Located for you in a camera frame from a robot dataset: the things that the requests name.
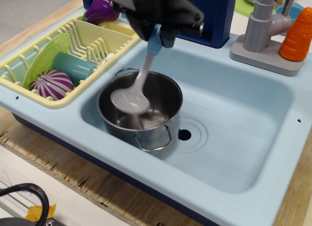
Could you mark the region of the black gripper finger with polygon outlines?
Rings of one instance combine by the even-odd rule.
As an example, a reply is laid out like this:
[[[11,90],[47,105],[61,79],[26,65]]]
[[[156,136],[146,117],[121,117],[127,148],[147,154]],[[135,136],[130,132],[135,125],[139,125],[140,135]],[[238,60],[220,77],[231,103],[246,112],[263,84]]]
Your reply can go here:
[[[176,39],[176,29],[172,27],[160,28],[160,39],[165,48],[172,48]]]
[[[144,41],[149,40],[155,26],[154,22],[145,19],[139,19],[134,15],[128,15],[128,21],[131,27],[134,29],[134,31],[139,35],[139,37],[142,40]]]

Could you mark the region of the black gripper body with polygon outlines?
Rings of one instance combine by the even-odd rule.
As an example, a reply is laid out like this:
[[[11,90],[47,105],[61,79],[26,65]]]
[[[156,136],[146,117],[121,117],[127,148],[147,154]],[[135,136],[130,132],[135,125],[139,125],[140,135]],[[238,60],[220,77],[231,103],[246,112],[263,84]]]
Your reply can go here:
[[[189,0],[111,0],[112,8],[161,27],[172,27],[177,33],[200,36],[204,13]]]

